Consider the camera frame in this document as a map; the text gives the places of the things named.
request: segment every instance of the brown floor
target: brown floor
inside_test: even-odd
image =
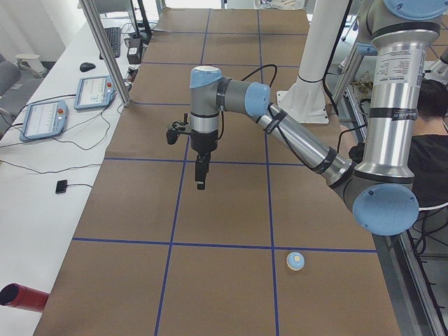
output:
[[[241,115],[205,191],[187,138],[166,144],[197,64],[240,79],[272,62],[272,99],[287,90],[305,12],[165,10],[156,30],[35,335],[399,335],[372,237],[322,178]],[[336,146],[336,118],[307,127]]]

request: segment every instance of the keyboard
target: keyboard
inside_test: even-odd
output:
[[[120,46],[121,46],[121,28],[119,27],[111,27],[111,28],[104,28],[106,31],[107,39],[109,40],[109,43],[111,44],[113,54],[115,55],[115,58],[120,56]]]

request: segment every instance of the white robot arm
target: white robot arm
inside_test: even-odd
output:
[[[439,36],[445,1],[364,0],[360,39],[378,50],[363,161],[355,165],[322,143],[284,110],[269,103],[270,88],[232,80],[212,66],[191,72],[190,124],[174,122],[173,144],[189,134],[197,151],[195,180],[205,188],[211,152],[218,147],[219,115],[249,116],[280,140],[313,172],[322,175],[365,229],[396,235],[417,219],[414,174],[407,167],[427,47]]]

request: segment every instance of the blue and white device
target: blue and white device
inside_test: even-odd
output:
[[[82,78],[79,80],[74,108],[78,111],[102,109],[111,104],[116,93],[110,76]]]
[[[58,135],[67,121],[65,101],[48,101],[28,106],[23,122],[21,141],[33,141]]]

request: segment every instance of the black mouse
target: black mouse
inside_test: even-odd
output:
[[[84,62],[79,66],[81,72],[86,72],[92,69],[95,69],[97,66],[93,63]]]

